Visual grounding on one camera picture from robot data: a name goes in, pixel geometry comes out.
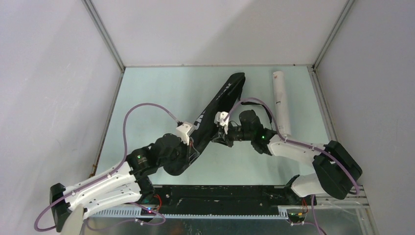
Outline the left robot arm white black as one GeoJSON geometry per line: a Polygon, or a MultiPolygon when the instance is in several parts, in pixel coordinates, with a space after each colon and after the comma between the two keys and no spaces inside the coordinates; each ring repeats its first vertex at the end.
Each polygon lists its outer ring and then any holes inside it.
{"type": "Polygon", "coordinates": [[[150,204],[156,197],[149,179],[163,168],[168,174],[177,176],[184,172],[200,156],[196,141],[186,136],[165,134],[130,154],[110,169],[74,186],[57,183],[50,188],[50,205],[54,229],[60,233],[67,220],[78,207],[78,215],[85,220],[102,210],[126,203],[150,204]]]}

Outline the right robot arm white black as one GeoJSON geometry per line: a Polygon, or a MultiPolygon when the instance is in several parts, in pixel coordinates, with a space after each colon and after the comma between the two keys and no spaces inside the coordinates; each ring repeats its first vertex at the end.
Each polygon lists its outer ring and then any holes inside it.
{"type": "Polygon", "coordinates": [[[296,175],[287,183],[285,200],[298,204],[306,196],[326,193],[336,199],[345,199],[363,171],[346,149],[337,141],[312,144],[281,138],[277,131],[263,127],[253,110],[239,115],[240,125],[232,126],[228,113],[218,112],[214,123],[218,132],[212,142],[232,147],[234,141],[249,141],[259,154],[286,157],[314,169],[308,175],[296,175]]]}

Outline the black racket bag crossway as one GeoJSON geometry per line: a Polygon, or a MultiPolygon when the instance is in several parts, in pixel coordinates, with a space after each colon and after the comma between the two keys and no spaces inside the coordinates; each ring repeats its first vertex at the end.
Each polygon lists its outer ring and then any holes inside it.
{"type": "MultiPolygon", "coordinates": [[[[199,151],[199,156],[210,143],[211,138],[218,132],[214,124],[214,117],[217,112],[229,112],[235,103],[241,98],[246,77],[245,73],[237,72],[232,74],[225,82],[211,102],[200,113],[193,125],[195,130],[190,135],[194,141],[194,147],[199,151]]],[[[163,167],[170,175],[182,174],[191,164],[183,164],[181,159],[174,160],[163,167]]]]}

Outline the white shuttlecock tube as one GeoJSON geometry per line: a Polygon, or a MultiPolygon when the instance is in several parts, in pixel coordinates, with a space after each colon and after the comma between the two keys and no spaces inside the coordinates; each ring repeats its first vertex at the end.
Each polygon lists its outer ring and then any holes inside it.
{"type": "Polygon", "coordinates": [[[292,131],[289,117],[288,98],[284,73],[282,71],[273,72],[273,89],[278,130],[283,136],[290,136],[292,131]]]}

